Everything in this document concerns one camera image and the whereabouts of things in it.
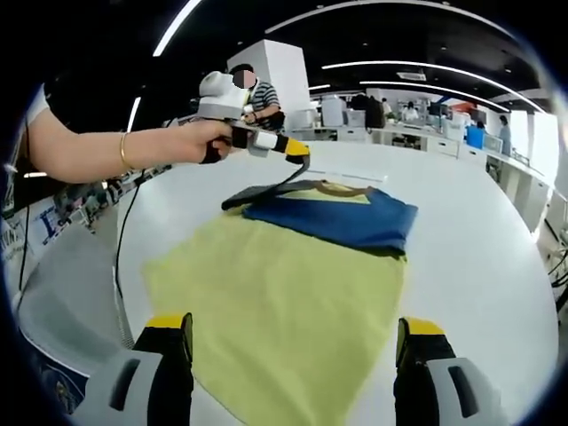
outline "folded blue shirt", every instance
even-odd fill
[[[272,197],[243,210],[262,220],[353,249],[397,249],[405,252],[418,208],[368,188],[369,204],[333,200]]]

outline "gold bracelet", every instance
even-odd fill
[[[124,155],[124,140],[126,140],[126,135],[128,135],[128,132],[123,133],[121,136],[121,160],[122,164],[124,164],[128,170],[134,170],[134,168],[126,161],[126,157]]]

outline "blue container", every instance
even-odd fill
[[[469,126],[466,129],[466,143],[477,149],[483,149],[483,139],[485,137],[485,130],[479,129],[475,126]]]

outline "striped shirt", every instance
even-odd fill
[[[259,81],[256,86],[256,88],[251,89],[254,92],[253,97],[250,100],[253,111],[261,111],[271,105],[280,106],[278,94],[276,93],[274,86],[268,82],[261,81]],[[261,118],[257,125],[265,130],[278,130],[272,126],[270,118]]]

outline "round white table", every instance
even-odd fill
[[[473,361],[516,422],[554,374],[556,310],[547,273],[523,220],[480,168],[392,146],[313,142],[310,171],[346,185],[373,185],[418,206],[407,241],[399,316],[432,320],[456,355]],[[220,214],[221,201],[249,185],[275,183],[297,166],[247,152],[212,165],[183,165],[144,183],[122,240],[120,279],[135,338],[152,317],[140,273],[149,259]],[[133,193],[120,201],[118,226]],[[352,425],[394,425],[396,327],[348,416]],[[192,425],[239,424],[199,386]]]

